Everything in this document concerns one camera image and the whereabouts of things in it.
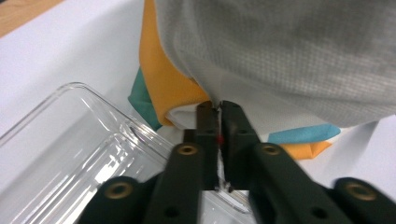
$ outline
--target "clear plastic container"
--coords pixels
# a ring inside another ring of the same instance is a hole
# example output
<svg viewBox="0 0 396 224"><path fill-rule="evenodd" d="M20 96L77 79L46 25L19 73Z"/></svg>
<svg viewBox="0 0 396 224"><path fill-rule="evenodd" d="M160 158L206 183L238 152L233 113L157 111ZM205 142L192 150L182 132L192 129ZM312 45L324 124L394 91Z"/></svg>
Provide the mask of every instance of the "clear plastic container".
<svg viewBox="0 0 396 224"><path fill-rule="evenodd" d="M0 223L74 223L100 184L146 181L171 148L86 85L64 85L0 138ZM235 195L205 192L203 223L254 223Z"/></svg>

